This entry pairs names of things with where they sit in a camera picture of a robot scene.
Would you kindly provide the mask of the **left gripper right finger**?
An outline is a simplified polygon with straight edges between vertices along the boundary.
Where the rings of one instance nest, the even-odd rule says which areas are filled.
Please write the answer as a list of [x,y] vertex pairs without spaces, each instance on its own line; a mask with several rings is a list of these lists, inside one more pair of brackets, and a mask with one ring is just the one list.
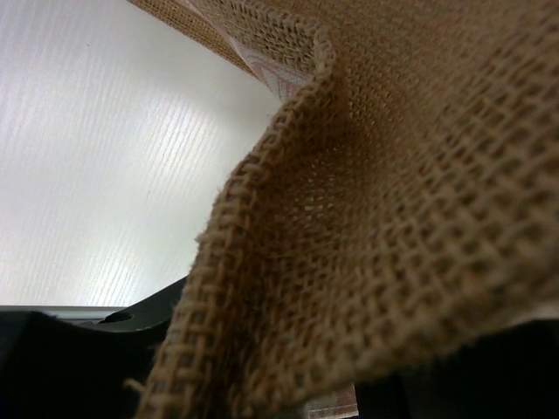
[[556,418],[558,322],[515,326],[355,394],[361,418]]

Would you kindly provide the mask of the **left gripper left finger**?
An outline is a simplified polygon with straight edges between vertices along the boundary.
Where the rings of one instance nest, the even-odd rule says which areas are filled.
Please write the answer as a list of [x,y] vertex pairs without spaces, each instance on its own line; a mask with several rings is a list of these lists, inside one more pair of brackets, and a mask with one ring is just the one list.
[[129,418],[185,282],[98,322],[32,310],[1,313],[3,418]]

